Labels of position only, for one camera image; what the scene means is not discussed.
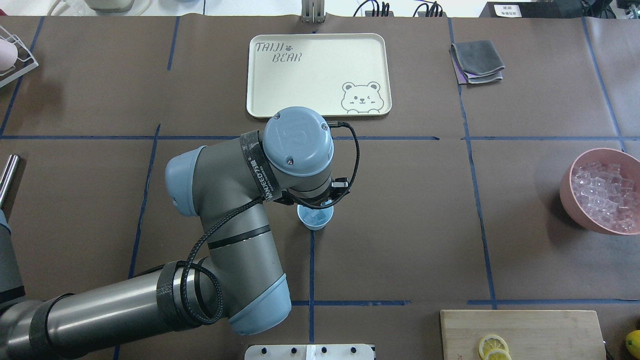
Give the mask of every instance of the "lemon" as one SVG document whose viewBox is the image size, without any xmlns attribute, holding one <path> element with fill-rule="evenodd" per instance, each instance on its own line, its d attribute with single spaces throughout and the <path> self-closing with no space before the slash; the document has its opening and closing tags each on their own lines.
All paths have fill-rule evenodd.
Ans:
<svg viewBox="0 0 640 360">
<path fill-rule="evenodd" d="M 625 340 L 625 345 L 634 358 L 640 359 L 640 330 L 630 332 Z"/>
<path fill-rule="evenodd" d="M 486 355 L 495 349 L 504 350 L 504 352 L 506 352 L 507 355 L 509 353 L 509 347 L 507 346 L 507 342 L 504 341 L 503 338 L 495 334 L 489 334 L 483 337 L 482 340 L 480 340 L 480 344 L 478 344 L 478 353 L 480 354 L 481 359 L 485 359 Z"/>
<path fill-rule="evenodd" d="M 483 360 L 511 360 L 511 356 L 508 352 L 501 348 L 496 348 L 489 351 L 483 358 Z"/>
</svg>

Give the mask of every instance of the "white appliance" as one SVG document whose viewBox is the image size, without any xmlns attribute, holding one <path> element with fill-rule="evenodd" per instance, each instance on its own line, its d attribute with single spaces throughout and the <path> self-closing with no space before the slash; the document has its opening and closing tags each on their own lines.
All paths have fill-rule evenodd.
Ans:
<svg viewBox="0 0 640 360">
<path fill-rule="evenodd" d="M 92 9 L 99 12 L 127 12 L 134 0 L 84 0 Z"/>
</svg>

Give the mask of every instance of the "dish rack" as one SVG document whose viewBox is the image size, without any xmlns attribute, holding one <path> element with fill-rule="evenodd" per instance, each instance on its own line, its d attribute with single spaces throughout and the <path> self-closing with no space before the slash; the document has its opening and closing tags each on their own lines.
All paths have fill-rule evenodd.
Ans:
<svg viewBox="0 0 640 360">
<path fill-rule="evenodd" d="M 12 44 L 15 44 L 18 48 L 18 60 L 8 70 L 0 72 L 0 88 L 8 83 L 16 80 L 27 72 L 38 67 L 38 62 L 29 51 L 29 48 L 24 45 L 22 40 L 17 35 L 9 33 L 2 25 L 0 25 L 0 38 L 6 40 Z"/>
</svg>

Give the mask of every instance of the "blue cup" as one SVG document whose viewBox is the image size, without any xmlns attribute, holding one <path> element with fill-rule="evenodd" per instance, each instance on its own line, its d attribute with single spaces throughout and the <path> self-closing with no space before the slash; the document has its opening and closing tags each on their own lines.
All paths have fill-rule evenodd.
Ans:
<svg viewBox="0 0 640 360">
<path fill-rule="evenodd" d="M 331 201 L 323 202 L 322 205 L 327 205 Z M 333 206 L 322 210 L 309 209 L 306 206 L 298 205 L 298 217 L 302 224 L 305 224 L 309 230 L 320 230 L 328 224 L 329 220 L 333 216 Z"/>
</svg>

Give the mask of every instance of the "bear illustration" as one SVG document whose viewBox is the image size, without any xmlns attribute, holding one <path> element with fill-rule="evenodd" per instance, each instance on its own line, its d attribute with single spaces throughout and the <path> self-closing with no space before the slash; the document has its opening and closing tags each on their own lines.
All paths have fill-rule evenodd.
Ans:
<svg viewBox="0 0 640 360">
<path fill-rule="evenodd" d="M 351 113 L 380 113 L 385 102 L 380 97 L 380 84 L 371 81 L 366 85 L 344 83 L 342 107 Z"/>
</svg>

